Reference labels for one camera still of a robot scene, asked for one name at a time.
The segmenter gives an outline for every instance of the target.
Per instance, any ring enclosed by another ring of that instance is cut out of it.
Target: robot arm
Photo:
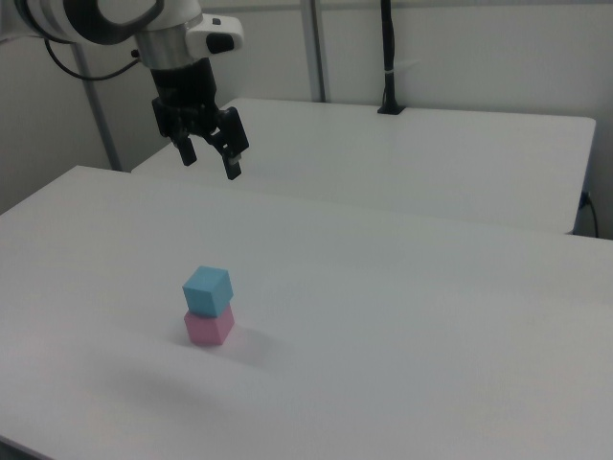
[[[135,2],[129,2],[131,8]],[[0,42],[29,35],[112,45],[134,36],[157,87],[153,109],[161,134],[171,138],[186,166],[196,161],[190,135],[203,137],[220,153],[228,178],[235,179],[249,143],[236,109],[216,106],[209,57],[242,46],[240,22],[203,14],[197,0],[154,0],[144,11],[117,24],[104,16],[99,0],[0,0]]]

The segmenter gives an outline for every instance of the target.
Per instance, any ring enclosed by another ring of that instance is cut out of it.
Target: white table
[[[188,342],[182,284],[237,325]],[[613,245],[78,168],[0,217],[0,436],[61,460],[613,458]]]
[[[251,148],[229,182],[194,138],[138,174],[379,210],[571,233],[594,136],[585,118],[238,99]]]

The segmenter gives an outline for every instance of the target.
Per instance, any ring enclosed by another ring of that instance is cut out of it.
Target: stacked cubes
[[[185,325],[192,343],[221,345],[234,326],[228,271],[201,266],[183,285],[183,292],[189,309]]]

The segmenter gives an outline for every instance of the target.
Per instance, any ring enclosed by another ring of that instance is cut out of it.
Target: black cable
[[[53,59],[54,62],[57,64],[57,67],[59,67],[61,70],[66,72],[71,77],[74,77],[76,79],[83,80],[83,81],[105,81],[105,80],[114,79],[115,77],[119,77],[121,74],[127,72],[128,70],[130,70],[132,67],[134,67],[136,64],[138,64],[141,61],[140,59],[134,59],[126,67],[123,67],[119,69],[117,72],[113,72],[112,74],[104,75],[102,77],[85,77],[84,75],[80,75],[76,72],[73,72],[72,70],[70,70],[68,67],[66,67],[64,64],[60,62],[60,60],[57,58],[56,54],[54,53],[54,50],[51,49],[51,43],[47,38],[45,38],[45,48],[47,48],[47,52],[49,53],[49,56],[51,56],[51,59]]]
[[[587,197],[587,199],[585,200],[585,204],[587,204],[592,210],[592,217],[594,218],[594,236],[596,238],[600,238],[599,231],[598,231],[598,218],[596,217],[596,208],[594,207],[592,198]]]

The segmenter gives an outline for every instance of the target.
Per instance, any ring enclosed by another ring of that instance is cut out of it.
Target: blue cube
[[[188,309],[197,316],[218,318],[234,295],[228,270],[201,266],[183,285]]]

